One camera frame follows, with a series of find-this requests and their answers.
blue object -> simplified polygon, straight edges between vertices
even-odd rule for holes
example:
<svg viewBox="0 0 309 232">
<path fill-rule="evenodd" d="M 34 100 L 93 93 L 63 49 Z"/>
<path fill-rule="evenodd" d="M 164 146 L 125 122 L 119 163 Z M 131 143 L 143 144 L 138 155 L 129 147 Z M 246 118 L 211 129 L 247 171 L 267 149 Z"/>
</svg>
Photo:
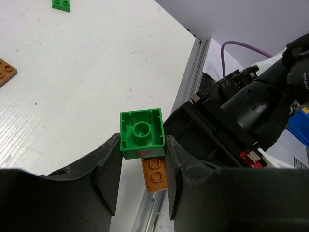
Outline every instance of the blue object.
<svg viewBox="0 0 309 232">
<path fill-rule="evenodd" d="M 287 128 L 297 139 L 309 147 L 309 115 L 303 110 L 289 119 Z"/>
</svg>

lego brick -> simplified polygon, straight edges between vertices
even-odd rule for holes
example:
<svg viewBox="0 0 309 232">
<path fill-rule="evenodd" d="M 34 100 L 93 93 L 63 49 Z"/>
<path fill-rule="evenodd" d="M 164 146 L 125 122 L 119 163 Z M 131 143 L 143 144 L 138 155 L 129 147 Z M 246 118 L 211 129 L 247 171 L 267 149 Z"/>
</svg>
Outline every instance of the lego brick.
<svg viewBox="0 0 309 232">
<path fill-rule="evenodd" d="M 147 193 L 158 192 L 168 188 L 165 157 L 141 159 Z"/>
<path fill-rule="evenodd" d="M 17 74 L 17 69 L 0 59 L 0 87 Z"/>
<path fill-rule="evenodd" d="M 70 12 L 69 0 L 52 0 L 52 7 L 58 10 Z"/>
<path fill-rule="evenodd" d="M 164 156 L 161 109 L 120 113 L 120 137 L 125 159 Z"/>
</svg>

orange lego brick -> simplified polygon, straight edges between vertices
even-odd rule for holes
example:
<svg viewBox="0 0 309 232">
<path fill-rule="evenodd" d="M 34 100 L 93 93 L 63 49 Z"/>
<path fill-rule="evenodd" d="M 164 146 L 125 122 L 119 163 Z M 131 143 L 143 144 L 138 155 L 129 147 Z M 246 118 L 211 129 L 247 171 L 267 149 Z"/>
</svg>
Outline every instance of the orange lego brick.
<svg viewBox="0 0 309 232">
<path fill-rule="evenodd" d="M 17 73 L 17 69 L 0 59 L 0 87 L 8 82 Z"/>
<path fill-rule="evenodd" d="M 147 193 L 158 192 L 168 188 L 165 157 L 141 159 Z"/>
</svg>

green lego plate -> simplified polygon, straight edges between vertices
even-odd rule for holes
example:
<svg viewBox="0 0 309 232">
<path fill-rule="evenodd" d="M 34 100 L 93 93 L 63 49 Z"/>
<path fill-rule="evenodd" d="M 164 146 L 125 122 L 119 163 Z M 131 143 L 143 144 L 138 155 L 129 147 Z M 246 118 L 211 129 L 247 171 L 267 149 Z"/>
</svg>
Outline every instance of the green lego plate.
<svg viewBox="0 0 309 232">
<path fill-rule="evenodd" d="M 164 156 L 161 109 L 120 113 L 120 138 L 125 159 Z"/>
<path fill-rule="evenodd" d="M 52 7 L 58 10 L 70 12 L 69 0 L 52 0 Z"/>
</svg>

green lego brick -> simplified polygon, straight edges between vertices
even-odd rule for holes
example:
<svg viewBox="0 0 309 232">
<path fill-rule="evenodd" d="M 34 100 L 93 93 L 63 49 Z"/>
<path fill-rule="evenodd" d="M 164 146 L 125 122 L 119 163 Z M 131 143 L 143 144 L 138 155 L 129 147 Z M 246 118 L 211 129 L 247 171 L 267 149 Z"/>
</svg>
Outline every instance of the green lego brick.
<svg viewBox="0 0 309 232">
<path fill-rule="evenodd" d="M 125 159 L 164 156 L 161 109 L 120 113 L 120 138 Z"/>
<path fill-rule="evenodd" d="M 69 0 L 52 0 L 52 7 L 58 10 L 70 12 Z"/>
</svg>

